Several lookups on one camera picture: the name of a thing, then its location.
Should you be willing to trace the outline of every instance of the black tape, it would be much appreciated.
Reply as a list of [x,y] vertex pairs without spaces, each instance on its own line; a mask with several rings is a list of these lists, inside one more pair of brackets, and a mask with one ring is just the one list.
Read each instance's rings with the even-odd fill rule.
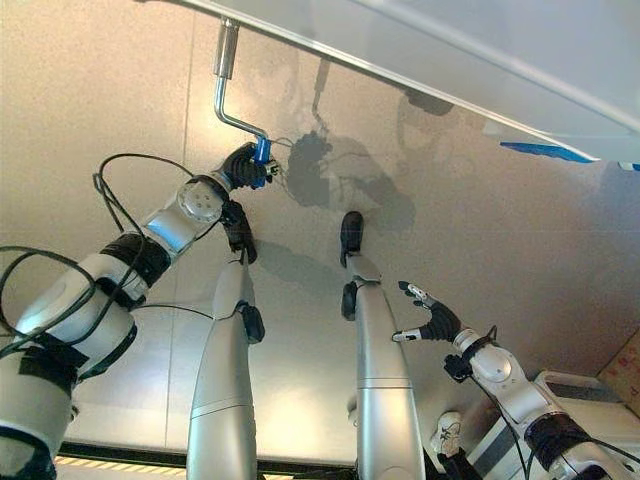
[[71,398],[71,390],[78,379],[76,369],[61,364],[50,352],[39,347],[29,347],[22,359],[18,375],[42,378],[59,387]]

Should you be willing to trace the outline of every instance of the black cable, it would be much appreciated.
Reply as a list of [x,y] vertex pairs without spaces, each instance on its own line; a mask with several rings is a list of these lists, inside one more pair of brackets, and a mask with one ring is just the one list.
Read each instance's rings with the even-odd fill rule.
[[[174,162],[173,160],[169,160],[167,158],[158,157],[158,156],[155,156],[155,155],[147,155],[147,154],[139,154],[139,153],[120,153],[120,154],[112,155],[112,156],[106,158],[105,160],[103,160],[101,162],[100,167],[98,169],[98,173],[93,175],[94,187],[98,191],[98,193],[102,196],[102,199],[103,199],[103,201],[105,203],[105,206],[106,206],[107,210],[109,211],[109,214],[111,215],[111,217],[112,217],[116,227],[118,228],[118,230],[120,232],[124,232],[124,226],[123,226],[122,222],[120,221],[120,219],[118,218],[118,215],[116,214],[115,210],[120,212],[127,219],[127,221],[131,224],[131,226],[136,230],[136,232],[140,235],[140,238],[141,238],[140,248],[139,248],[138,252],[136,253],[136,255],[134,256],[133,261],[131,262],[131,264],[130,264],[129,268],[127,269],[127,271],[125,272],[124,276],[120,279],[120,282],[116,285],[116,287],[113,289],[113,291],[111,292],[111,294],[107,298],[106,303],[104,304],[104,306],[100,310],[98,316],[96,317],[95,321],[93,322],[93,324],[91,325],[89,330],[86,333],[84,333],[83,335],[81,335],[80,337],[76,338],[75,340],[72,340],[72,341],[69,341],[69,342],[65,342],[68,346],[76,345],[76,344],[86,340],[96,330],[96,328],[98,328],[98,326],[100,325],[100,323],[104,319],[105,315],[107,314],[109,308],[111,307],[111,305],[115,301],[116,296],[122,291],[122,288],[127,285],[127,280],[129,279],[131,274],[134,272],[133,266],[136,265],[136,263],[140,259],[142,253],[144,252],[144,248],[145,248],[145,246],[147,244],[147,239],[146,239],[146,236],[144,235],[144,232],[142,231],[140,226],[136,223],[136,221],[131,217],[129,212],[124,208],[122,203],[118,200],[117,196],[113,193],[113,191],[111,190],[111,187],[109,186],[108,182],[104,178],[104,171],[105,171],[106,166],[109,163],[111,163],[114,160],[117,160],[117,159],[120,159],[120,158],[126,158],[126,157],[145,158],[145,159],[159,161],[159,162],[162,162],[162,163],[167,163],[167,164],[173,165],[176,168],[179,168],[180,170],[185,172],[190,177],[193,177],[193,174],[191,173],[191,171],[188,170],[186,167],[180,165],[177,162]],[[201,234],[198,237],[196,237],[195,240],[197,241],[197,240],[201,239],[202,237],[204,237],[204,235],[209,233],[209,231],[215,226],[216,223],[217,222],[214,222],[203,234]],[[18,349],[20,346],[24,345],[25,343],[27,343],[29,341],[32,341],[32,340],[36,340],[36,337],[38,335],[42,334],[46,330],[54,327],[58,323],[60,323],[63,320],[65,320],[68,316],[70,316],[71,314],[76,312],[79,308],[81,308],[84,304],[86,304],[93,297],[93,295],[95,294],[96,289],[97,289],[93,277],[91,277],[91,275],[86,270],[84,270],[82,267],[77,265],[77,263],[75,261],[73,261],[71,259],[68,259],[67,257],[64,257],[62,255],[58,255],[58,254],[56,254],[54,252],[51,252],[51,251],[48,251],[48,250],[39,250],[39,249],[31,248],[31,247],[20,247],[20,246],[0,247],[0,252],[2,252],[2,251],[24,251],[24,252],[27,252],[27,253],[22,255],[19,259],[15,260],[14,262],[12,262],[9,265],[9,268],[7,268],[5,270],[5,272],[4,272],[3,276],[2,276],[2,279],[0,281],[0,323],[2,325],[4,325],[5,328],[8,327],[8,330],[10,332],[12,332],[14,334],[14,336],[22,336],[23,337],[20,341],[13,342],[12,344],[7,345],[5,348],[0,350],[0,358],[2,356],[7,355],[10,352],[15,351],[16,349]],[[1,305],[2,305],[2,301],[1,301],[2,295],[1,294],[2,294],[2,290],[4,288],[4,285],[6,284],[11,272],[21,262],[23,262],[24,260],[26,260],[27,258],[29,258],[29,257],[31,257],[33,255],[42,255],[42,256],[57,260],[57,261],[65,264],[65,265],[67,265],[67,266],[69,266],[71,268],[74,268],[75,270],[80,272],[83,276],[85,276],[85,278],[89,282],[89,288],[68,309],[66,309],[64,312],[62,312],[62,314],[60,314],[54,320],[49,322],[47,325],[45,325],[44,327],[39,327],[37,329],[34,329],[34,331],[29,333],[29,334],[24,334],[23,332],[19,332],[16,329],[14,329],[9,324],[9,322],[6,320],[6,318],[5,318],[5,316],[4,316],[3,312],[2,312],[2,307],[1,307]]]
[[502,417],[502,420],[504,420],[505,425],[507,426],[507,428],[509,429],[509,431],[511,432],[511,436],[513,437],[513,441],[516,444],[516,449],[518,450],[518,457],[520,457],[520,464],[522,465],[523,468],[523,472],[525,473],[525,478],[526,477],[526,466],[524,463],[524,455],[522,455],[522,449],[520,448],[520,443],[518,442],[518,434],[516,433],[515,429],[511,426],[511,424],[509,423],[509,421],[507,420],[507,417],[505,417],[504,413],[502,413],[502,408],[500,408],[500,405],[498,404],[498,401],[493,398],[493,395],[491,395],[486,388],[484,388],[480,382],[478,382],[478,380],[476,380],[473,376],[469,377],[471,378],[471,380],[473,380],[473,382],[480,388],[480,390],[482,390],[484,392],[484,394],[489,397],[489,400],[491,400],[491,403],[493,403],[493,405],[498,409],[498,412],[500,413],[500,416]]
[[220,219],[216,220],[211,225],[209,225],[209,228],[207,228],[204,232],[202,232],[200,235],[198,235],[196,238],[194,238],[193,241],[197,242],[202,237],[206,236],[213,229],[213,227],[215,227],[218,224],[219,221],[220,221]]
[[67,345],[69,345],[69,346],[77,345],[78,343],[83,342],[84,340],[89,338],[89,336],[91,336],[91,334],[98,328],[98,326],[100,325],[100,323],[104,319],[105,315],[109,311],[109,308],[111,307],[111,305],[113,305],[113,302],[115,301],[115,298],[122,291],[122,288],[126,285],[127,279],[134,272],[134,268],[133,267],[134,267],[134,265],[136,265],[138,263],[138,260],[142,256],[142,253],[144,252],[144,249],[145,249],[145,247],[147,245],[147,237],[145,236],[144,232],[142,231],[142,229],[140,228],[138,223],[129,214],[129,212],[126,210],[126,208],[124,208],[124,206],[122,205],[120,200],[118,200],[118,197],[115,195],[115,193],[113,193],[113,191],[111,190],[111,187],[109,187],[109,184],[107,183],[107,181],[104,178],[104,170],[105,170],[106,166],[109,163],[113,162],[114,160],[117,160],[117,159],[120,159],[120,158],[127,158],[127,157],[146,158],[146,159],[149,159],[149,160],[156,160],[158,162],[167,163],[169,165],[173,165],[176,168],[179,168],[180,170],[182,170],[184,173],[186,173],[190,177],[193,177],[193,173],[191,173],[191,171],[189,169],[187,169],[186,167],[180,165],[177,162],[174,162],[173,160],[169,160],[167,158],[158,157],[158,156],[155,156],[155,155],[142,154],[142,153],[118,153],[116,155],[112,155],[112,156],[104,159],[100,163],[100,167],[98,168],[98,172],[96,174],[94,174],[94,176],[93,176],[94,185],[96,186],[96,190],[98,190],[98,192],[102,195],[102,198],[103,198],[103,200],[105,202],[105,205],[107,206],[107,209],[109,210],[109,213],[112,214],[112,217],[114,218],[114,221],[116,222],[116,226],[118,226],[118,228],[121,229],[120,231],[122,232],[124,230],[122,229],[122,224],[120,223],[119,219],[117,219],[117,215],[115,215],[115,212],[113,211],[112,207],[115,207],[122,215],[124,215],[124,217],[127,219],[127,221],[136,230],[138,235],[140,235],[140,239],[141,239],[140,248],[138,249],[138,252],[134,256],[134,258],[133,258],[131,264],[129,265],[129,268],[125,272],[124,276],[120,279],[120,281],[118,282],[116,287],[113,289],[113,291],[109,295],[109,298],[107,299],[107,302],[104,304],[104,306],[100,310],[100,313],[98,313],[98,316],[96,317],[95,321],[93,322],[91,327],[89,327],[89,330],[87,330],[87,332],[85,332],[83,335],[81,335],[80,337],[76,338],[75,340],[67,342]]
[[[564,437],[567,438],[575,438],[578,440],[582,440],[583,442],[591,442],[591,443],[595,443],[596,445],[600,445],[604,448],[608,448],[609,450],[612,450],[624,457],[627,457],[631,460],[633,460],[634,462],[636,462],[638,465],[640,465],[640,458],[636,457],[635,455],[632,455],[631,453],[627,452],[626,450],[622,450],[619,447],[616,447],[615,445],[611,445],[610,443],[607,443],[603,440],[600,440],[598,438],[593,438],[589,435],[579,435],[579,434],[563,434]],[[525,480],[529,480],[529,477],[531,475],[531,467],[533,466],[533,459],[535,457],[535,454],[538,453],[539,450],[541,450],[544,447],[544,443],[537,445],[536,448],[534,450],[531,451],[531,453],[529,454],[529,459],[527,460],[527,468],[525,470],[525,475],[524,478]]]
[[206,313],[200,312],[198,310],[194,310],[193,308],[182,307],[180,305],[165,305],[162,303],[146,303],[144,305],[140,305],[139,307],[134,308],[132,311],[140,310],[141,308],[175,308],[176,310],[184,310],[185,312],[196,313],[198,315],[202,315],[203,317],[207,317],[213,320],[211,315],[207,315]]
[[535,457],[535,454],[538,452],[538,450],[540,450],[540,445],[538,445],[538,447],[531,450],[531,453],[529,454],[529,459],[527,460],[527,466],[524,469],[524,480],[529,480],[529,476],[531,475],[531,467],[533,467],[533,459]]
[[[20,245],[9,245],[9,246],[4,246],[4,247],[0,247],[0,253],[2,252],[26,252],[23,255],[21,255],[20,257],[18,257],[16,260],[14,260],[9,267],[7,267],[7,269],[5,269],[5,271],[2,274],[2,277],[0,278],[0,323],[2,323],[2,325],[4,326],[4,328],[6,328],[7,330],[9,330],[9,332],[12,332],[14,334],[14,336],[20,336],[22,337],[20,340],[15,341],[7,346],[5,346],[3,349],[0,350],[0,358],[3,358],[7,355],[9,355],[10,353],[13,353],[15,351],[17,351],[22,345],[24,345],[27,342],[30,341],[37,341],[37,337],[38,335],[41,335],[42,333],[46,332],[47,330],[53,328],[54,326],[58,325],[60,322],[64,321],[69,315],[75,313],[76,311],[78,311],[80,308],[82,308],[94,295],[95,291],[96,291],[96,284],[95,281],[93,280],[93,277],[91,276],[91,274],[89,272],[87,272],[84,268],[82,268],[80,265],[78,265],[74,260],[67,258],[63,255],[59,255],[55,252],[51,252],[49,250],[41,250],[41,249],[37,249],[37,248],[32,248],[32,247],[24,247],[24,246],[20,246]],[[80,295],[80,297],[73,302],[69,308],[67,308],[65,311],[63,311],[60,315],[58,315],[56,318],[54,318],[52,321],[50,321],[48,324],[35,328],[33,329],[31,332],[29,333],[25,333],[25,332],[20,332],[17,329],[15,329],[14,327],[12,327],[9,322],[7,321],[5,315],[4,315],[4,311],[2,310],[2,292],[4,291],[4,288],[7,284],[7,281],[9,280],[9,277],[11,275],[11,273],[13,272],[13,270],[15,270],[15,268],[18,267],[18,265],[25,261],[27,258],[32,257],[34,255],[39,255],[42,257],[46,257],[49,258],[51,260],[55,260],[59,263],[62,263],[64,265],[66,265],[67,267],[70,267],[74,270],[76,270],[78,273],[80,273],[82,276],[84,276],[84,278],[87,280],[88,283],[88,288],[87,290],[85,290],[82,295]]]
[[640,458],[636,457],[635,455],[632,455],[631,453],[627,452],[626,450],[622,450],[619,447],[616,447],[615,445],[611,445],[610,443],[607,443],[603,440],[600,440],[598,438],[593,438],[589,435],[575,435],[575,434],[567,434],[565,435],[569,438],[577,438],[578,440],[584,440],[585,442],[592,442],[595,443],[596,445],[600,445],[604,448],[608,448],[609,450],[612,450],[616,453],[619,453],[620,455],[622,455],[623,457],[627,457],[631,460],[633,460],[634,462],[636,462],[638,465],[640,465]]

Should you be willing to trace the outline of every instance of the black joint cover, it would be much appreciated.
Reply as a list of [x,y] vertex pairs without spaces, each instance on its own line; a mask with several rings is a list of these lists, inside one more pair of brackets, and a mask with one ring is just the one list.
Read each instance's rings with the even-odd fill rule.
[[444,370],[458,383],[464,382],[473,375],[469,362],[459,355],[447,355],[444,359]]
[[171,266],[171,258],[159,243],[151,238],[145,239],[145,247],[140,258],[133,261],[140,251],[142,237],[137,233],[125,233],[104,247],[100,253],[110,255],[126,263],[140,275],[151,287]]
[[550,413],[534,421],[524,439],[545,470],[568,449],[589,441],[589,434],[566,413]]
[[242,321],[247,331],[249,343],[260,343],[265,335],[264,323],[262,323],[262,315],[257,307],[247,305],[242,309]]

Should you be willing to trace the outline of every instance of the robotic hand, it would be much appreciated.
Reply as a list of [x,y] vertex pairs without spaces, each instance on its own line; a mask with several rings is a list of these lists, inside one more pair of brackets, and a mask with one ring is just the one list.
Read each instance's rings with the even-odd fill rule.
[[137,229],[80,262],[97,286],[82,307],[70,309],[86,294],[87,280],[69,270],[24,312],[16,324],[23,337],[0,351],[0,478],[55,478],[73,389],[128,349],[137,332],[130,311],[196,240],[220,222],[232,251],[255,260],[246,215],[229,197],[277,175],[275,161],[253,161],[255,149],[248,143],[220,168],[192,177]]
[[414,305],[431,312],[421,327],[396,332],[395,342],[446,340],[461,355],[448,355],[444,369],[457,382],[472,377],[500,406],[510,427],[523,438],[542,467],[557,480],[631,480],[629,471],[609,456],[536,384],[529,382],[511,352],[496,343],[493,327],[485,336],[465,326],[444,304],[409,282],[398,286]]

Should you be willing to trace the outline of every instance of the silver robot leg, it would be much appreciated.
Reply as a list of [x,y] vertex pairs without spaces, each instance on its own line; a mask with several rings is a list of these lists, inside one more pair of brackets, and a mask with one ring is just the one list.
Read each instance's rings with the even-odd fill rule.
[[361,480],[425,478],[418,416],[404,354],[391,340],[396,323],[376,266],[360,254],[346,260],[358,332],[358,474]]
[[189,480],[255,480],[255,420],[248,349],[264,336],[247,262],[223,270],[214,324],[196,383],[187,454]]

